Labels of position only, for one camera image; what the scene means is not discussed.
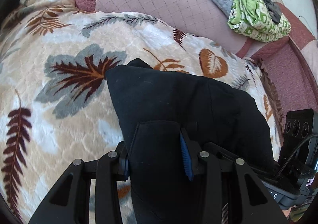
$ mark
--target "leaf print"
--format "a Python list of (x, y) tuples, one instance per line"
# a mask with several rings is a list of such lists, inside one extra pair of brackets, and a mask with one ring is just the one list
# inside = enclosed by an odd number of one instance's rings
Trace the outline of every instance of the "leaf print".
[(10, 19), (3, 26), (3, 30), (11, 30), (16, 25), (21, 24), (21, 21), (33, 10), (34, 10), (33, 7), (25, 7), (25, 8), (20, 8), (15, 13), (12, 13), (10, 15)]
[(271, 109), (271, 105), (268, 101), (268, 98), (266, 95), (264, 95), (264, 107), (265, 107), (265, 116), (266, 116), (266, 120), (268, 121), (268, 119), (271, 117), (271, 115), (273, 114), (273, 110)]
[(152, 24), (156, 24), (160, 22), (166, 25), (164, 22), (150, 15), (139, 14), (136, 17), (136, 16), (128, 15), (128, 14), (125, 14), (124, 16), (116, 16), (114, 14), (108, 14), (105, 17), (101, 18), (100, 20), (93, 21), (92, 23), (85, 25), (84, 28), (82, 29), (82, 35), (84, 37), (89, 38), (91, 32), (95, 30), (96, 28), (103, 25), (115, 23), (116, 21), (123, 21), (131, 26), (137, 26), (138, 24), (141, 25), (143, 22), (148, 22)]
[(125, 198), (130, 192), (130, 185), (124, 185), (117, 189), (118, 199)]
[(247, 64), (245, 65), (245, 68), (246, 68), (246, 69), (249, 71), (249, 73), (251, 74), (252, 79), (253, 79), (253, 81), (254, 81), (254, 84), (255, 84), (255, 86), (256, 86), (256, 81), (255, 81), (254, 74), (252, 73), (251, 68), (250, 68)]
[(41, 103), (57, 103), (57, 119), (75, 115), (97, 97), (105, 84), (105, 72), (126, 59), (125, 51), (109, 51), (91, 44), (76, 56), (49, 56), (44, 73), (50, 80), (35, 98)]
[[(157, 56), (155, 56), (152, 52), (150, 52), (148, 49), (143, 48), (146, 52), (150, 53), (157, 61), (158, 64), (153, 67), (154, 70), (161, 70), (161, 71), (168, 71), (168, 69), (182, 69), (185, 68), (183, 65), (179, 64), (180, 60), (175, 60), (175, 59), (165, 59), (163, 61), (160, 61)], [(189, 73), (185, 70), (175, 70), (177, 72), (182, 72), (182, 73)]]
[[(15, 36), (10, 35), (9, 38), (7, 39), (7, 42), (12, 38), (15, 38)], [(13, 41), (8, 49), (7, 49), (6, 45), (2, 46), (2, 48), (0, 49), (0, 74), (2, 73), (4, 59), (6, 59), (10, 54), (12, 54), (20, 49), (20, 48), (13, 48), (19, 42), (19, 40), (20, 39), (18, 38), (15, 41)]]
[(215, 48), (221, 48), (221, 52), (222, 52), (222, 54), (224, 55), (225, 58), (230, 56), (233, 60), (236, 60), (236, 55), (234, 55), (233, 53), (229, 52), (228, 50), (225, 50), (218, 43), (212, 41), (212, 42), (210, 42), (210, 45), (212, 47), (215, 47)]
[(74, 12), (72, 15), (76, 15), (76, 14), (78, 14), (78, 13), (84, 13), (84, 14), (95, 14), (95, 13), (97, 13), (98, 11), (93, 11), (93, 12), (91, 12), (91, 11), (85, 11), (85, 10), (82, 10), (82, 9), (78, 9), (76, 12)]
[(58, 71), (58, 74), (67, 74), (63, 80), (59, 81), (61, 87), (55, 92), (55, 94), (70, 85), (76, 84), (72, 91), (74, 100), (76, 100), (85, 90), (88, 89), (88, 93), (85, 97), (87, 99), (99, 88), (103, 79), (105, 78), (105, 72), (117, 66), (119, 61), (116, 61), (117, 57), (109, 59), (105, 57), (103, 61), (99, 61), (98, 66), (93, 63), (93, 56), (84, 57), (86, 66), (80, 65), (76, 62), (76, 65), (65, 64), (63, 61), (61, 64), (56, 63), (52, 66), (52, 72)]
[(183, 48), (182, 46), (182, 40), (184, 39), (184, 37), (186, 37), (187, 34), (182, 32), (181, 30), (178, 29), (174, 29), (173, 30), (173, 39)]
[(21, 99), (19, 98), (19, 108), (8, 114), (10, 121), (7, 123), (9, 131), (7, 132), (6, 148), (3, 151), (7, 157), (4, 159), (4, 167), (1, 171), (4, 173), (4, 189), (7, 194), (8, 203), (14, 215), (21, 221), (20, 212), (17, 207), (17, 199), (19, 186), (21, 186), (20, 175), (23, 176), (21, 164), (26, 167), (26, 161), (21, 150), (27, 154), (25, 143), (30, 141), (27, 129), (31, 129), (32, 125), (27, 120), (31, 116), (31, 111), (21, 107)]
[(235, 89), (247, 91), (248, 87), (250, 86), (248, 81), (249, 79), (247, 78), (246, 75), (240, 76), (238, 79), (234, 80), (231, 83), (231, 87)]
[(227, 74), (228, 66), (226, 61), (216, 56), (209, 49), (202, 49), (199, 55), (203, 76), (208, 78), (220, 78)]
[(44, 36), (48, 32), (53, 34), (54, 29), (72, 25), (60, 22), (58, 13), (63, 13), (63, 8), (65, 6), (55, 6), (40, 11), (27, 22), (26, 28), (29, 28), (27, 34), (32, 33), (32, 35), (39, 34)]
[(253, 70), (256, 70), (258, 67), (257, 67), (257, 64), (252, 61), (252, 59), (246, 59), (245, 62), (249, 65), (250, 68), (252, 68)]

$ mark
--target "black cable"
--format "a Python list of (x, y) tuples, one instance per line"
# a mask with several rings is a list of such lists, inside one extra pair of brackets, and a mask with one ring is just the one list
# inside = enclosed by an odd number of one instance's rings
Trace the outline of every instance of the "black cable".
[(311, 138), (316, 137), (318, 138), (318, 134), (311, 134), (309, 136), (307, 136), (305, 139), (303, 139), (298, 145), (297, 147), (293, 150), (293, 152), (290, 154), (290, 156), (288, 157), (288, 159), (285, 161), (285, 163), (283, 164), (283, 166), (280, 168), (280, 170), (278, 170), (278, 172), (275, 174), (274, 178), (277, 178), (282, 171), (285, 169), (285, 167), (287, 166), (287, 164), (290, 162), (290, 160), (292, 159), (292, 157), (294, 156), (294, 154), (297, 152), (297, 150), (299, 150), (299, 148), (308, 140), (310, 140)]

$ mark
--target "green patterned cloth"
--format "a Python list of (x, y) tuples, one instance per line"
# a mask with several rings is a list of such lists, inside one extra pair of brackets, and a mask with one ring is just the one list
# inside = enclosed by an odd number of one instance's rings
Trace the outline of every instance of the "green patterned cloth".
[(279, 40), (288, 35), (291, 29), (283, 14), (278, 25), (272, 21), (263, 0), (233, 0), (227, 24), (236, 33), (261, 42)]

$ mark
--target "fern leaf pattern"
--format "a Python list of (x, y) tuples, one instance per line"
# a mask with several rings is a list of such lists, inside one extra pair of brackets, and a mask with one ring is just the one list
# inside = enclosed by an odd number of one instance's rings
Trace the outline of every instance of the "fern leaf pattern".
[(18, 24), (21, 25), (22, 24), (21, 21), (33, 10), (34, 10), (33, 7), (26, 7), (23, 9), (19, 9), (18, 11), (16, 11), (10, 16), (9, 21), (5, 23), (5, 25), (3, 26), (3, 29), (11, 30)]
[(246, 68), (246, 69), (248, 70), (248, 72), (251, 74), (252, 79), (253, 79), (253, 82), (254, 82), (254, 84), (255, 84), (255, 86), (256, 86), (256, 81), (255, 81), (254, 74), (252, 73), (251, 68), (250, 68), (247, 64), (245, 64), (245, 68)]
[(238, 79), (234, 80), (231, 83), (231, 87), (235, 89), (247, 91), (248, 87), (250, 86), (248, 81), (249, 79), (247, 78), (246, 75), (240, 76)]
[(16, 217), (21, 220), (20, 212), (17, 207), (17, 199), (19, 186), (21, 186), (20, 175), (23, 175), (21, 164), (26, 167), (24, 154), (27, 154), (25, 143), (30, 141), (30, 136), (27, 129), (31, 129), (32, 125), (27, 120), (31, 116), (31, 111), (21, 106), (21, 99), (19, 98), (19, 108), (9, 113), (10, 121), (7, 126), (7, 146), (3, 151), (7, 157), (4, 159), (4, 167), (1, 169), (4, 173), (4, 189), (7, 194), (8, 203)]
[(186, 33), (182, 32), (181, 30), (174, 29), (173, 30), (173, 39), (183, 48), (182, 40), (187, 36)]
[(40, 11), (34, 17), (32, 17), (26, 26), (28, 28), (27, 34), (32, 35), (46, 35), (48, 32), (53, 34), (55, 29), (70, 26), (71, 24), (63, 24), (59, 20), (59, 14), (63, 13), (65, 6), (55, 6)]
[(158, 59), (157, 56), (155, 56), (151, 51), (149, 51), (148, 49), (146, 48), (143, 48), (144, 51), (150, 53), (157, 61), (158, 61), (158, 64), (156, 64), (153, 69), (154, 70), (161, 70), (161, 71), (169, 71), (169, 69), (172, 69), (174, 71), (177, 71), (177, 72), (182, 72), (182, 73), (189, 73), (185, 70), (182, 70), (183, 68), (185, 68), (185, 66), (181, 65), (180, 64), (180, 60), (175, 60), (175, 59), (171, 59), (171, 58), (168, 58), (168, 59), (165, 59), (163, 61), (160, 61)]
[(160, 22), (166, 26), (164, 22), (150, 15), (139, 14), (138, 16), (133, 16), (133, 15), (124, 14), (123, 16), (116, 16), (114, 14), (108, 14), (105, 17), (101, 18), (100, 20), (93, 21), (92, 23), (85, 25), (84, 28), (82, 29), (82, 35), (84, 37), (89, 38), (91, 35), (91, 32), (95, 30), (96, 28), (103, 25), (107, 25), (107, 24), (113, 24), (117, 21), (123, 21), (131, 26), (137, 26), (138, 24), (141, 25), (143, 22), (148, 22), (152, 24), (156, 24)]

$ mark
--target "camera lens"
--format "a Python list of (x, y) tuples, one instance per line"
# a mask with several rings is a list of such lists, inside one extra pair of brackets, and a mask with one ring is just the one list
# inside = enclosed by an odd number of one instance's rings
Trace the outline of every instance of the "camera lens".
[(304, 125), (302, 126), (302, 137), (305, 138), (307, 136), (309, 132), (309, 125), (308, 123), (304, 123)]
[(299, 132), (299, 121), (295, 121), (293, 125), (293, 136), (297, 136)]
[(290, 127), (291, 127), (291, 124), (290, 124), (290, 121), (288, 121), (288, 123), (286, 124), (286, 132), (290, 131)]

